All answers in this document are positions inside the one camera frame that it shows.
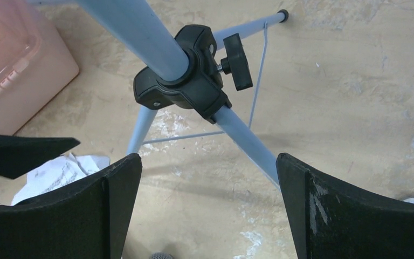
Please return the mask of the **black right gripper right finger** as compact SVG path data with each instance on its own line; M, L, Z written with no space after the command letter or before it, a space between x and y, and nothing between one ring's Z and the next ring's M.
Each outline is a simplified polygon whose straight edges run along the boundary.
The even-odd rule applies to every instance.
M328 175L288 153L276 161L298 258L414 258L414 203Z

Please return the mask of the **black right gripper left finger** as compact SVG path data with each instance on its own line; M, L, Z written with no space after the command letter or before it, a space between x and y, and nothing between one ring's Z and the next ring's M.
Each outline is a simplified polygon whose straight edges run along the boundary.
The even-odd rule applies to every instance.
M0 258L121 258L141 173L132 153L58 189L0 205Z

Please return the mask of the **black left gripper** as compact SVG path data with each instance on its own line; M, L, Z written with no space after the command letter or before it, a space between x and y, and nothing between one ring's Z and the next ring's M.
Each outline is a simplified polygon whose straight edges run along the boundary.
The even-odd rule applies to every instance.
M0 176L16 179L78 146L75 138L0 135Z

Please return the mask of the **sheet music page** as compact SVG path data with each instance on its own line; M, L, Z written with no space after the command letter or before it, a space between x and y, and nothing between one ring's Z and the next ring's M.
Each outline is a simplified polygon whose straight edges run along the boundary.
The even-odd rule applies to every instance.
M26 184L13 197L11 205L85 178L110 165L102 155L62 155L26 174Z

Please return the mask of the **light blue music stand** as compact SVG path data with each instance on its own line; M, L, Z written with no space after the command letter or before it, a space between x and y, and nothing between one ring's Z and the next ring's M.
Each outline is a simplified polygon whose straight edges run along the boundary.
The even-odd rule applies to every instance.
M231 74L237 91L258 87L251 78L242 40L288 20L287 10L255 21L212 32L205 25L186 25L172 36L146 1L79 1L108 32L145 64L133 80L141 108L127 152L137 153L158 110L176 105L195 110L219 127L278 184L276 158L232 110L223 91L223 74Z

